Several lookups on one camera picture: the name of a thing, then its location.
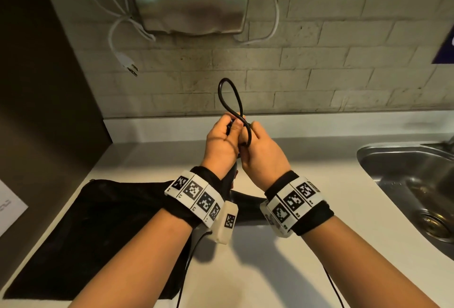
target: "left hand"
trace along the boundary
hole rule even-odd
[[[243,129],[243,123],[239,119],[235,119],[231,126],[230,134],[227,136],[227,125],[232,119],[235,119],[235,117],[230,114],[224,114],[214,124],[213,129],[207,135],[205,156],[200,164],[215,173],[221,180],[224,179],[236,162],[238,138]]]

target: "sink drain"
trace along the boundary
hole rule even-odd
[[[430,236],[444,242],[453,241],[451,231],[440,219],[427,213],[422,213],[419,217],[419,222],[423,230]]]

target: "wall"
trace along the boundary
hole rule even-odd
[[[50,0],[0,0],[0,179],[28,209],[0,237],[0,288],[110,138]]]
[[[454,66],[431,64],[454,0],[279,0],[275,37],[243,48],[229,36],[149,43],[124,25],[114,42],[136,61],[137,79],[108,50],[109,15],[91,0],[52,1],[106,118],[219,113],[224,76],[247,113],[454,107]],[[250,0],[241,37],[266,35],[272,20],[271,0]]]

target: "right hand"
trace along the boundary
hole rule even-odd
[[[291,170],[290,163],[279,145],[257,121],[251,124],[251,136],[251,145],[248,148],[240,147],[241,164],[253,183],[266,191]],[[246,141],[247,130],[243,128],[239,143]]]

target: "hand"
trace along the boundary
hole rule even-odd
[[[239,119],[235,119],[231,126],[230,134],[228,136],[226,134],[227,125],[234,118],[230,114],[224,114],[214,124],[213,129],[207,135],[205,156],[201,162],[201,166],[211,170],[221,180],[232,168],[238,156],[238,138],[243,128],[243,123]]]
[[[279,145],[257,121],[251,124],[251,136],[249,148],[240,148],[241,164],[253,183],[266,191],[277,179],[291,170],[290,163]],[[247,130],[244,128],[240,142],[246,141]]]

